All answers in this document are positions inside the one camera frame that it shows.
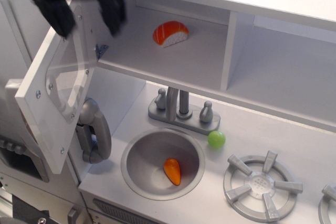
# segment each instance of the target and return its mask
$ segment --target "open cabinet door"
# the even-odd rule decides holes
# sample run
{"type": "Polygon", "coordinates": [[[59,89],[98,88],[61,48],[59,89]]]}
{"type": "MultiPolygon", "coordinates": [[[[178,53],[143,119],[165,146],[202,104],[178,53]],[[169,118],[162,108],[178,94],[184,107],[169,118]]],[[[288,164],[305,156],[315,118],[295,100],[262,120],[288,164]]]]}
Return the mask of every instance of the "open cabinet door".
{"type": "Polygon", "coordinates": [[[54,174],[62,171],[97,62],[89,18],[78,3],[70,5],[77,23],[71,35],[50,29],[15,95],[54,174]]]}

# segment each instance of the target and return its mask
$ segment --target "silver sink basin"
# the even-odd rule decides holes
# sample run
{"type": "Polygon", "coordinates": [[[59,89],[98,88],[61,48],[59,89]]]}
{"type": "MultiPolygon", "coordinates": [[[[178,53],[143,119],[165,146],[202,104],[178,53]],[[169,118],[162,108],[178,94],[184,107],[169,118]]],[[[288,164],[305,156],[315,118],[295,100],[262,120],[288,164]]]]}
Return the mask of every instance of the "silver sink basin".
{"type": "Polygon", "coordinates": [[[200,182],[205,167],[203,151],[190,135],[160,128],[142,133],[126,147],[121,159],[124,180],[137,194],[169,200],[189,193],[200,182]],[[180,164],[181,183],[175,186],[163,164],[174,158],[180,164]]]}

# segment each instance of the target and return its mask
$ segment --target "faucet handle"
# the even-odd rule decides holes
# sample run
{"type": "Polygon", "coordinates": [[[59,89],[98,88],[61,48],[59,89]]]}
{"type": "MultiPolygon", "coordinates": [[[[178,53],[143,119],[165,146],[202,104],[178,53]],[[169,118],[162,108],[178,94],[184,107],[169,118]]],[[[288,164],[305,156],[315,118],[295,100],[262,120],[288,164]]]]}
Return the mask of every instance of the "faucet handle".
{"type": "Polygon", "coordinates": [[[158,96],[156,97],[155,101],[156,107],[160,110],[164,110],[166,108],[166,90],[159,89],[158,96]]]}
{"type": "Polygon", "coordinates": [[[212,103],[211,101],[206,101],[204,103],[204,107],[202,108],[200,112],[199,119],[201,119],[201,121],[204,123],[208,123],[208,122],[211,122],[213,118],[214,118],[214,113],[212,111],[212,103]]]}

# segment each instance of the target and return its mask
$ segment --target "orange toy carrot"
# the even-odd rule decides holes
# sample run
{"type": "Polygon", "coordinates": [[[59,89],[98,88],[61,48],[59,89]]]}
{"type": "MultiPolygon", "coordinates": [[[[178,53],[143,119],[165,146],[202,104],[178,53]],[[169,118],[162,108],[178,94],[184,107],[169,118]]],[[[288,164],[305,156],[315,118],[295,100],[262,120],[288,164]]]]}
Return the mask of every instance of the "orange toy carrot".
{"type": "Polygon", "coordinates": [[[163,169],[171,182],[178,186],[181,182],[181,170],[178,161],[173,158],[168,158],[163,165],[163,169]]]}

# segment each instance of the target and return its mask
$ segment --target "stove burner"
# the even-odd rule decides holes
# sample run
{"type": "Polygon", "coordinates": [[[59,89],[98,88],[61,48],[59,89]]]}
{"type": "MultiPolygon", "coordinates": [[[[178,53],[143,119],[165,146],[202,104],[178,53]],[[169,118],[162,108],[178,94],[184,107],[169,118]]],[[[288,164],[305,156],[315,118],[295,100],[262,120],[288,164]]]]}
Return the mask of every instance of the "stove burner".
{"type": "Polygon", "coordinates": [[[330,185],[326,185],[322,192],[324,196],[322,197],[319,205],[320,223],[331,224],[328,209],[330,201],[336,201],[336,187],[332,188],[330,185]]]}
{"type": "Polygon", "coordinates": [[[269,151],[267,156],[246,156],[239,158],[232,155],[228,162],[229,168],[224,176],[224,193],[230,205],[242,216],[247,219],[258,222],[277,221],[287,216],[293,209],[297,194],[302,193],[302,183],[294,182],[292,175],[287,169],[279,164],[275,159],[277,153],[269,151]],[[261,171],[253,171],[247,164],[263,164],[261,171]],[[239,170],[246,175],[244,185],[232,188],[232,179],[234,173],[239,170]],[[278,172],[282,180],[274,180],[272,172],[278,172]],[[279,209],[276,208],[272,197],[279,190],[288,192],[288,198],[285,204],[279,209]],[[246,207],[242,201],[246,196],[264,202],[264,212],[255,211],[246,207]]]}

